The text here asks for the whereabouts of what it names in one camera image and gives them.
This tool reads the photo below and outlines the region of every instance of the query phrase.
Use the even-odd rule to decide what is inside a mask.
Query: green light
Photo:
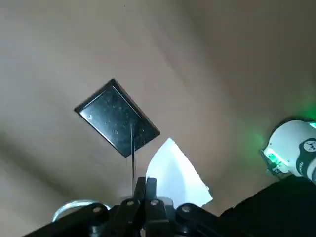
[[[275,153],[274,150],[272,150],[271,148],[268,148],[265,153],[269,160],[271,160],[271,162],[276,164],[282,162],[283,164],[288,166],[288,163],[284,159],[282,159],[277,153]]]
[[[313,128],[316,128],[316,122],[310,122],[310,126],[312,126]]]

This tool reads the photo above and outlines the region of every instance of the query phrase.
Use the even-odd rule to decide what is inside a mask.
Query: white robot
[[[291,120],[271,135],[262,154],[272,173],[291,172],[316,183],[316,123]]]

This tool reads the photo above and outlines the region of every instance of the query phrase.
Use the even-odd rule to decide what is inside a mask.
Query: black rectangular plate
[[[115,79],[77,106],[75,111],[125,158],[131,155],[131,125],[135,150],[160,135]]]

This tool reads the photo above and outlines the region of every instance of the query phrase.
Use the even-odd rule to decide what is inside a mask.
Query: bolt head
[[[93,212],[94,213],[98,213],[99,211],[101,211],[102,210],[102,208],[100,208],[99,206],[97,206],[97,207],[95,207],[95,208],[93,208]]]
[[[151,206],[157,206],[159,204],[159,201],[158,200],[152,200],[150,202]]]
[[[132,205],[134,205],[134,202],[133,202],[133,201],[128,201],[128,202],[127,202],[127,205],[128,205],[128,206],[132,206]]]
[[[190,212],[190,207],[189,207],[189,206],[183,206],[183,207],[181,208],[181,210],[182,210],[183,212],[185,212],[185,213],[188,213],[188,212]]]

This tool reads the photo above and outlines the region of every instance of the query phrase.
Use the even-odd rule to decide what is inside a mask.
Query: white tissue
[[[152,158],[147,168],[148,177],[157,178],[157,196],[172,199],[174,208],[184,203],[201,207],[213,200],[208,187],[171,138]]]

